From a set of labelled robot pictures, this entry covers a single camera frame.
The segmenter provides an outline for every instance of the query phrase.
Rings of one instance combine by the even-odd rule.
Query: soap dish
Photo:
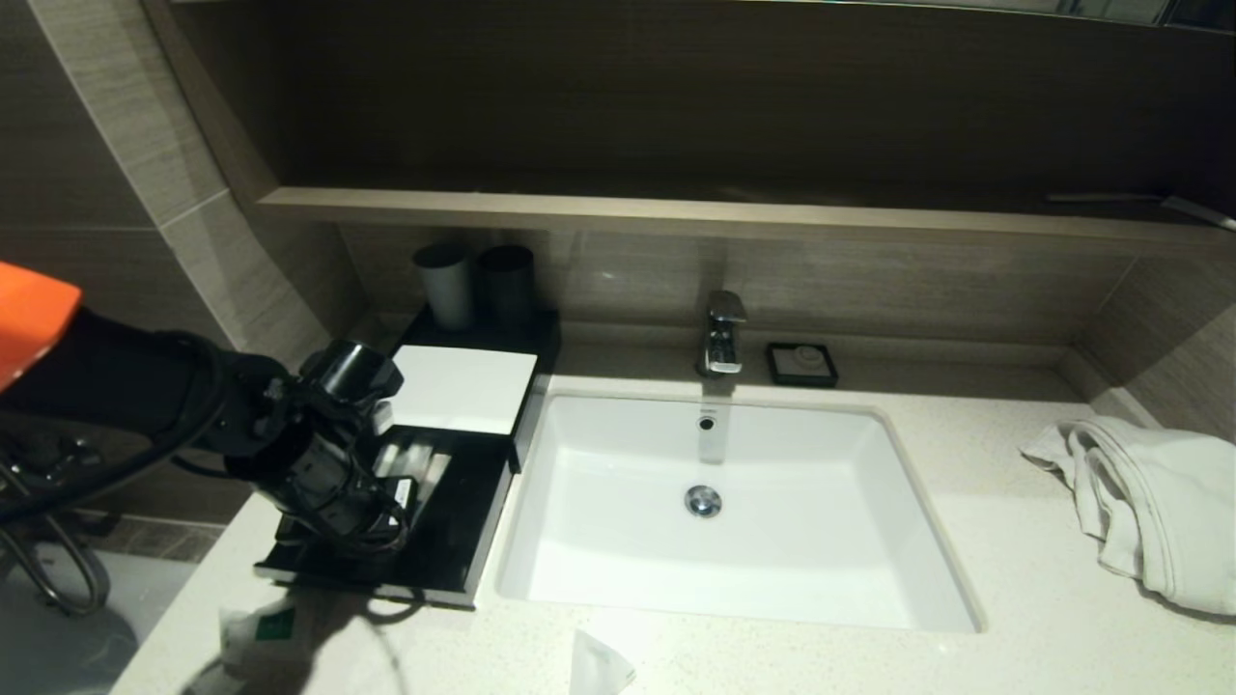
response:
[[[837,386],[837,365],[823,345],[769,343],[768,356],[772,383],[813,388]]]

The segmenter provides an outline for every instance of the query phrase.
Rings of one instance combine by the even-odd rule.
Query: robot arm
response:
[[[0,408],[133,432],[152,445],[43,495],[0,500],[0,526],[78,505],[192,446],[222,454],[232,476],[342,554],[403,545],[403,510],[362,463],[377,402],[403,383],[386,356],[335,341],[294,376],[192,334],[111,322],[78,308],[79,297],[0,263]]]

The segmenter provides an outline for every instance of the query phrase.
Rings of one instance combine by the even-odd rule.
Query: orange object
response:
[[[77,287],[0,262],[0,391],[59,341],[80,303]]]

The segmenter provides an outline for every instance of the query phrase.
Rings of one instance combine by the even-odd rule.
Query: towel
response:
[[[1060,471],[1099,564],[1168,601],[1236,615],[1236,445],[1096,417],[1043,430],[1021,453]]]

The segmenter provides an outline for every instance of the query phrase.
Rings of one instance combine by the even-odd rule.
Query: sink drain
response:
[[[721,495],[707,485],[696,485],[687,490],[685,502],[692,514],[709,519],[721,513]]]

